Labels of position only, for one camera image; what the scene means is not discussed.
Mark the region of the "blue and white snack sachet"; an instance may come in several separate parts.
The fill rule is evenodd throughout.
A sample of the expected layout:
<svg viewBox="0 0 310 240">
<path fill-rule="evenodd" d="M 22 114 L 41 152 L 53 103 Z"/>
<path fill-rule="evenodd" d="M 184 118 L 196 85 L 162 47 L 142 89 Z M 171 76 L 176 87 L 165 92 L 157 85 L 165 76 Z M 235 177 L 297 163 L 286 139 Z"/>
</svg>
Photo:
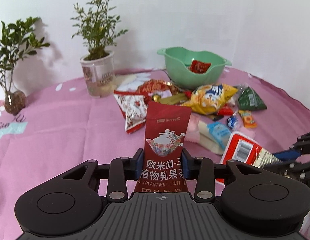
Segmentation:
<svg viewBox="0 0 310 240">
<path fill-rule="evenodd" d="M 229 128 L 220 122 L 206 124 L 203 121 L 198 123 L 198 128 L 199 144 L 217 155 L 223 155 L 231 135 Z"/>
</svg>

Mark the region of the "red white barcode snack packet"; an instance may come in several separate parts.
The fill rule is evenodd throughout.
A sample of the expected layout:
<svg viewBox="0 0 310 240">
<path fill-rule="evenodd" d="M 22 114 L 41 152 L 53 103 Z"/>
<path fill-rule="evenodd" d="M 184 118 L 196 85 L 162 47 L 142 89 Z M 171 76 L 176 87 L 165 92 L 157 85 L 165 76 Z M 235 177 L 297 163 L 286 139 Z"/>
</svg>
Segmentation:
<svg viewBox="0 0 310 240">
<path fill-rule="evenodd" d="M 229 160 L 263 168 L 266 165 L 282 163 L 280 159 L 260 146 L 255 140 L 240 132 L 233 132 L 224 150 L 220 164 Z"/>
</svg>

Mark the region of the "dark red teapot drink sachet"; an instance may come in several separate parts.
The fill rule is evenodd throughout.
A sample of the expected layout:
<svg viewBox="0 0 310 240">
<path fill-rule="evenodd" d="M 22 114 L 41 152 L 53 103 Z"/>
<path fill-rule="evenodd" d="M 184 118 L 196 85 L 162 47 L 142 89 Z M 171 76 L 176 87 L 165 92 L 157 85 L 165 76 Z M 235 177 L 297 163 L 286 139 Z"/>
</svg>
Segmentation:
<svg viewBox="0 0 310 240">
<path fill-rule="evenodd" d="M 145 126 L 143 169 L 135 192 L 187 192 L 181 155 L 191 115 L 189 107 L 150 102 Z"/>
</svg>

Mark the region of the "pink peach snack packet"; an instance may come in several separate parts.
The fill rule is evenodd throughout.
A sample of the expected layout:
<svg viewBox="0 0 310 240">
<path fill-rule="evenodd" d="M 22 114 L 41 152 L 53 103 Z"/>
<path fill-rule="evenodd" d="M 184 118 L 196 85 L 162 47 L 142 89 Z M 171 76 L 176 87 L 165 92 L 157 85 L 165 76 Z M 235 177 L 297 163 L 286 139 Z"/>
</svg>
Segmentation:
<svg viewBox="0 0 310 240">
<path fill-rule="evenodd" d="M 200 140 L 200 132 L 199 132 L 199 117 L 191 114 L 188 127 L 185 134 L 185 140 L 198 143 Z"/>
</svg>

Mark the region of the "orange candy packet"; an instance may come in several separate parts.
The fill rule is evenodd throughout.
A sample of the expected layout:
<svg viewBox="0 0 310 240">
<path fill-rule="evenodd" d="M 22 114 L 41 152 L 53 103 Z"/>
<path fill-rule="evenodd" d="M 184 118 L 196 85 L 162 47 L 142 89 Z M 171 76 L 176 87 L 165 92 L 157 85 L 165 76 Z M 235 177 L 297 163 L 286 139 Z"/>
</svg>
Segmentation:
<svg viewBox="0 0 310 240">
<path fill-rule="evenodd" d="M 257 127 L 257 123 L 255 122 L 251 111 L 239 110 L 238 113 L 243 121 L 245 128 L 256 128 Z"/>
</svg>

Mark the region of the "small red candy packet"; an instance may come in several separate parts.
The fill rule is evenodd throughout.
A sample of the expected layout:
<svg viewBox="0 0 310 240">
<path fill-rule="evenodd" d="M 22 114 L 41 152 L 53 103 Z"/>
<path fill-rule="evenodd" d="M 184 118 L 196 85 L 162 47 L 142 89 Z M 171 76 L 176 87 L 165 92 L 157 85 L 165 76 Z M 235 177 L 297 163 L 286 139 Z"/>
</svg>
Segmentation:
<svg viewBox="0 0 310 240">
<path fill-rule="evenodd" d="M 218 116 L 231 116 L 233 114 L 234 114 L 233 109 L 229 107 L 228 105 L 224 105 L 216 113 L 216 115 Z"/>
</svg>

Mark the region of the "red white happy snack packet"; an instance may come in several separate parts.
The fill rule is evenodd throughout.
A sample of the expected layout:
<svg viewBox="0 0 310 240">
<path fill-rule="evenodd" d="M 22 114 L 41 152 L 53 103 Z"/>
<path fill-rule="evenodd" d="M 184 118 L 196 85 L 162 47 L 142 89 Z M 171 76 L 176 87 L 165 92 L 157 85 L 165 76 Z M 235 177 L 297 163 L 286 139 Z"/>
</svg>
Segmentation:
<svg viewBox="0 0 310 240">
<path fill-rule="evenodd" d="M 146 122 L 147 105 L 151 98 L 145 94 L 115 90 L 114 97 L 125 118 L 125 132 L 134 133 Z"/>
</svg>

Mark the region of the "green triangular snack packet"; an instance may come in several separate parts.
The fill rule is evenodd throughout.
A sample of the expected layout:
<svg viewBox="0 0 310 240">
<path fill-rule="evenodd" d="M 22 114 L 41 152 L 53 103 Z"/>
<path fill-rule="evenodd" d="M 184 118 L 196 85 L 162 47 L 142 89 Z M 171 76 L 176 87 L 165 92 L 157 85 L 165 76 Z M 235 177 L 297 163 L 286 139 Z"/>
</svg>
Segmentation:
<svg viewBox="0 0 310 240">
<path fill-rule="evenodd" d="M 238 109 L 241 111 L 261 111 L 266 110 L 267 106 L 254 89 L 247 87 L 238 98 Z"/>
</svg>

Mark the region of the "yellow rice crust snack bag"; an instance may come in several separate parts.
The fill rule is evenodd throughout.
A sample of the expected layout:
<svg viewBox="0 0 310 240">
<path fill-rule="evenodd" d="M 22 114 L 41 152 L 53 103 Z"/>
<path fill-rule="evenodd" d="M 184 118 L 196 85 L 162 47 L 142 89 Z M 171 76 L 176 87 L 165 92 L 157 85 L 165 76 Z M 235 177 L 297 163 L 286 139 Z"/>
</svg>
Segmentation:
<svg viewBox="0 0 310 240">
<path fill-rule="evenodd" d="M 237 92 L 237 88 L 224 83 L 203 85 L 195 89 L 181 106 L 190 107 L 201 115 L 210 115 L 218 112 Z"/>
</svg>

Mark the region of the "pink floral tablecloth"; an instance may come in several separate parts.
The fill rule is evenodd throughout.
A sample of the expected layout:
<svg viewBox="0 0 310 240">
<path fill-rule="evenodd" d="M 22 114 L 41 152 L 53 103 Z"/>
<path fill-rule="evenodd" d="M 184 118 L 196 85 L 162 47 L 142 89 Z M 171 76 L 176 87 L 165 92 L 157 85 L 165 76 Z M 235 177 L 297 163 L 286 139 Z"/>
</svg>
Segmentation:
<svg viewBox="0 0 310 240">
<path fill-rule="evenodd" d="M 254 139 L 270 152 L 289 148 L 310 132 L 310 110 L 284 90 L 246 72 L 226 68 L 219 81 L 246 83 L 267 109 L 253 113 Z M 131 157 L 144 146 L 144 129 L 125 132 L 125 120 L 113 96 L 93 98 L 84 79 L 36 92 L 18 116 L 0 114 L 0 239 L 16 239 L 21 229 L 14 215 L 17 199 L 29 189 L 96 159 L 109 163 Z"/>
</svg>

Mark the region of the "olive gold stick sachet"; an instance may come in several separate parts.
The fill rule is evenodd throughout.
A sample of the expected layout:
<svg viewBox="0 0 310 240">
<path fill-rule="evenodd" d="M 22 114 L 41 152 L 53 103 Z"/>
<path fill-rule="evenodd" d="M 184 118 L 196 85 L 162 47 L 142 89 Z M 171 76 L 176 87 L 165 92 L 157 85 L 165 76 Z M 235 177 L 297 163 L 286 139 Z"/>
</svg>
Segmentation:
<svg viewBox="0 0 310 240">
<path fill-rule="evenodd" d="M 167 98 L 160 98 L 159 102 L 165 105 L 179 105 L 188 101 L 188 97 L 184 93 L 178 93 Z"/>
</svg>

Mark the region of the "gold foil chocolate ball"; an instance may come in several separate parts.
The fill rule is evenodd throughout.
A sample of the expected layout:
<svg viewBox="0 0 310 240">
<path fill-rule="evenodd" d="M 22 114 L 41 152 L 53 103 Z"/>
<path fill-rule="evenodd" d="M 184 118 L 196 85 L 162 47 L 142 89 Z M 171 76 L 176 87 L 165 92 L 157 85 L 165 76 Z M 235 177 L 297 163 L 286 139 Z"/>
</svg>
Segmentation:
<svg viewBox="0 0 310 240">
<path fill-rule="evenodd" d="M 161 100 L 161 96 L 160 95 L 158 95 L 158 94 L 152 95 L 152 101 L 160 102 L 160 100 Z"/>
</svg>

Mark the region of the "red gold round packet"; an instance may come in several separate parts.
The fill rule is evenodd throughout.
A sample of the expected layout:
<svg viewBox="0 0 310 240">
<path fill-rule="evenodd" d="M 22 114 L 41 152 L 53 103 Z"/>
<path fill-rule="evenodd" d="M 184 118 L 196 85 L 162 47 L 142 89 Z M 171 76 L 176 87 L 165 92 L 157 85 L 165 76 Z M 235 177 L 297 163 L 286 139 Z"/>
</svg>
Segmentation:
<svg viewBox="0 0 310 240">
<path fill-rule="evenodd" d="M 173 83 L 169 81 L 155 79 L 146 81 L 145 83 L 140 85 L 135 92 L 152 96 L 153 94 L 157 94 L 158 92 L 164 92 L 166 90 L 168 90 L 171 95 L 176 95 L 179 93 L 179 89 Z"/>
</svg>

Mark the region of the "red snack packet in bowl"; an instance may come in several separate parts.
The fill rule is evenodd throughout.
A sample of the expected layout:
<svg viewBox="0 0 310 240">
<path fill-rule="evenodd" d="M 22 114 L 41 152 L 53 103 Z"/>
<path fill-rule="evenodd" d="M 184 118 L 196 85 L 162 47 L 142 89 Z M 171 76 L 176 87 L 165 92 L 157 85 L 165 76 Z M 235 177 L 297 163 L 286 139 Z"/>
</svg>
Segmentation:
<svg viewBox="0 0 310 240">
<path fill-rule="evenodd" d="M 205 63 L 198 60 L 193 60 L 189 70 L 196 74 L 204 74 L 211 67 L 211 63 Z"/>
</svg>

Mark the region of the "potted plant in clear cup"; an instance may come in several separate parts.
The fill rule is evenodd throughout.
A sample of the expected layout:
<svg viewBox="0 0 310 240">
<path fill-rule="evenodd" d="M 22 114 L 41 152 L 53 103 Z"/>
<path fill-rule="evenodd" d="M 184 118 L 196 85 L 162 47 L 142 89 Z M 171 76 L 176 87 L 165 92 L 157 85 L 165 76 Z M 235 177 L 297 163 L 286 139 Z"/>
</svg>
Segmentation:
<svg viewBox="0 0 310 240">
<path fill-rule="evenodd" d="M 83 76 L 88 94 L 104 97 L 116 89 L 114 51 L 115 39 L 126 34 L 127 29 L 116 30 L 120 15 L 113 14 L 112 0 L 87 0 L 85 5 L 73 5 L 76 14 L 71 18 L 76 32 L 73 37 L 83 38 L 88 54 L 81 57 Z"/>
</svg>

